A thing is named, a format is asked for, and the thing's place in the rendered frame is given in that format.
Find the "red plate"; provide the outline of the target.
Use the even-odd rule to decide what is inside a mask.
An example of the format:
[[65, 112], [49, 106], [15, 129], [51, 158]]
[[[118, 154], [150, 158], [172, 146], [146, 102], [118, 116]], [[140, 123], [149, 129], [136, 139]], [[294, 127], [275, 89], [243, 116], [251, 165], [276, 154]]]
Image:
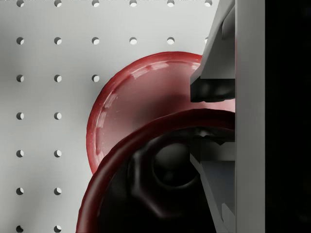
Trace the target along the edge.
[[154, 119], [189, 109], [235, 111], [235, 100], [191, 102], [190, 77], [200, 62], [194, 53], [156, 53], [129, 64], [104, 85], [86, 128], [92, 172], [118, 142]]

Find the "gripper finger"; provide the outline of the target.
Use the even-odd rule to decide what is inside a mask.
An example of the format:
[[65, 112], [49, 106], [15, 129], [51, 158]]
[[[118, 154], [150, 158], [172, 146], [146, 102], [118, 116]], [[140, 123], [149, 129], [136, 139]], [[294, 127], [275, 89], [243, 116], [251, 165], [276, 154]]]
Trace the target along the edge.
[[235, 98], [235, 0], [219, 0], [199, 67], [190, 78], [191, 102]]
[[216, 233], [235, 233], [235, 139], [195, 136], [190, 161], [199, 172]]

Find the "red mug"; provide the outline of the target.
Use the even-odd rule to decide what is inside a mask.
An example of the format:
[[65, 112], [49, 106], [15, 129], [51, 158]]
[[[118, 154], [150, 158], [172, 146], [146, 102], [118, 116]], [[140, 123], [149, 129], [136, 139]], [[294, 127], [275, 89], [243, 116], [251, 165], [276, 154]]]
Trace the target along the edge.
[[215, 127], [235, 131], [235, 113], [214, 109], [190, 109], [157, 118], [137, 129], [102, 159], [93, 174], [79, 209], [76, 233], [98, 233], [97, 218], [111, 179], [124, 160], [148, 141], [164, 133], [192, 127]]

